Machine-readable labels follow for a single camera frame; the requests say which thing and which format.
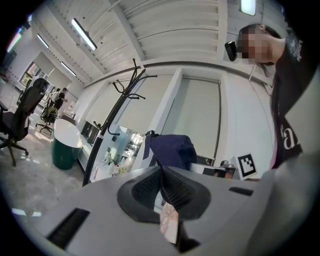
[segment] black mesh chair back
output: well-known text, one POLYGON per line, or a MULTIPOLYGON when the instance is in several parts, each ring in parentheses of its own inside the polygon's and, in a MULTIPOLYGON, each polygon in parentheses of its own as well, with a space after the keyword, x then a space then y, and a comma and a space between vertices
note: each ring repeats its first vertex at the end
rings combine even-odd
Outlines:
POLYGON ((28 117, 44 97, 48 84, 47 80, 38 78, 34 81, 33 86, 29 87, 21 97, 21 102, 11 121, 12 134, 17 141, 22 140, 28 133, 28 129, 25 129, 28 127, 28 117))

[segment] green round table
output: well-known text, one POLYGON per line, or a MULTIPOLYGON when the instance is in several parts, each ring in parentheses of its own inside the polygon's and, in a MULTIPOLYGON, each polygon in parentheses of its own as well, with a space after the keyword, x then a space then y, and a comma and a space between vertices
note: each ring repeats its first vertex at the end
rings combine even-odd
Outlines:
POLYGON ((82 149, 80 132, 72 123, 57 119, 53 128, 52 163, 61 170, 69 170, 82 149))

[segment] black and white marker sign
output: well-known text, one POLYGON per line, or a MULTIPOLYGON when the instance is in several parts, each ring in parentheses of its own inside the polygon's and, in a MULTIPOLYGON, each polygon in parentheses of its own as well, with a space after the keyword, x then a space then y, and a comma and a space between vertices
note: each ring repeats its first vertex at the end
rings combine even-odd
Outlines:
POLYGON ((243 156, 238 156, 239 162, 239 172, 240 176, 242 177, 241 180, 247 179, 249 176, 257 173, 254 160, 251 154, 246 154, 243 156))

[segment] reflective floor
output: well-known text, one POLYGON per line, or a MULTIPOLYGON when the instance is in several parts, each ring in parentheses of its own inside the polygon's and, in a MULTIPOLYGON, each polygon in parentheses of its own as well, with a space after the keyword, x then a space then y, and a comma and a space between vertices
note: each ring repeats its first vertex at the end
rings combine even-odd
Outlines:
MULTIPOLYGON (((0 83, 0 101, 8 106, 9 111, 15 112, 15 102, 19 92, 13 86, 0 83)), ((12 212, 19 215, 26 222, 46 213, 70 193, 82 187, 83 173, 78 165, 67 171, 62 171, 52 164, 51 143, 52 136, 47 130, 39 132, 36 123, 41 123, 37 107, 30 116, 28 135, 19 145, 26 148, 25 152, 13 148, 16 167, 8 148, 0 149, 0 185, 7 198, 12 212)))

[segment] white wall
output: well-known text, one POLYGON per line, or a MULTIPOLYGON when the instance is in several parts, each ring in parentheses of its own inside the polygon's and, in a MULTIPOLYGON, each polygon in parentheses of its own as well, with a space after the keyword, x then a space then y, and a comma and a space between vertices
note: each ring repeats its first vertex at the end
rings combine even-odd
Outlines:
POLYGON ((38 56, 33 61, 47 76, 56 68, 55 65, 44 55, 43 52, 40 52, 38 56))
POLYGON ((172 77, 172 75, 159 75, 157 78, 144 79, 140 86, 137 85, 135 93, 145 99, 130 99, 117 124, 145 134, 172 77))
POLYGON ((8 79, 13 83, 19 83, 22 75, 41 52, 41 49, 39 42, 33 39, 32 29, 29 28, 13 48, 16 57, 8 68, 8 79))
POLYGON ((71 84, 71 80, 66 77, 58 68, 53 69, 47 80, 53 84, 54 87, 60 88, 61 90, 68 87, 71 84))
POLYGON ((68 86, 67 89, 70 93, 72 93, 78 99, 80 98, 81 94, 84 91, 83 84, 80 82, 72 81, 68 86))
POLYGON ((74 106, 73 113, 75 113, 76 126, 81 131, 86 123, 85 117, 87 116, 90 108, 99 97, 99 95, 106 89, 107 81, 97 82, 85 88, 80 95, 76 105, 74 106))
POLYGON ((251 153, 260 178, 269 169, 273 153, 274 127, 270 110, 270 96, 265 88, 247 77, 228 72, 231 90, 227 96, 234 111, 234 155, 251 153))
MULTIPOLYGON (((126 88, 129 81, 124 81, 122 84, 126 88)), ((122 90, 120 85, 117 85, 117 87, 119 90, 122 90)), ((93 126, 95 125, 94 122, 102 125, 120 96, 121 94, 113 84, 106 84, 104 90, 99 94, 99 97, 90 108, 85 120, 93 126)))

